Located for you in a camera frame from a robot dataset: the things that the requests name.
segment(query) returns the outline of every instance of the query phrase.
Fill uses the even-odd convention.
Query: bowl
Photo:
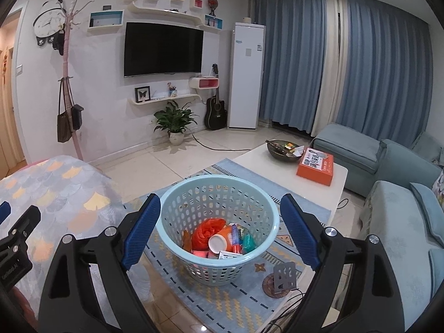
[[[276,143],[281,144],[281,145],[285,145],[285,144],[291,143],[293,145],[296,145],[297,147],[300,147],[300,145],[298,145],[298,144],[296,144],[294,142],[290,142],[288,140],[270,140],[270,142],[276,142]],[[287,156],[287,155],[280,154],[276,150],[273,149],[273,147],[271,146],[270,143],[267,143],[267,148],[268,148],[268,151],[270,152],[270,154],[271,154],[271,156],[273,158],[275,158],[277,160],[280,160],[282,162],[297,163],[302,158],[302,156],[292,157],[292,156]]]

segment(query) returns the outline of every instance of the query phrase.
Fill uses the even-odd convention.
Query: small fan
[[[208,0],[208,5],[211,9],[210,16],[216,16],[215,10],[219,6],[219,3],[217,0]]]

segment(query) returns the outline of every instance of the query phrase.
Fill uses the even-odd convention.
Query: white plant pot
[[[183,142],[183,133],[170,133],[170,142],[175,147]]]

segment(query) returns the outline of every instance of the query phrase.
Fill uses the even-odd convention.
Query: black tv screen
[[[202,46],[202,30],[148,22],[128,22],[124,76],[200,73]]]

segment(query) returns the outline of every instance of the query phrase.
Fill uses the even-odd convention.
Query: picture frame
[[[136,87],[134,91],[135,91],[136,103],[141,103],[151,100],[151,90],[149,86]]]

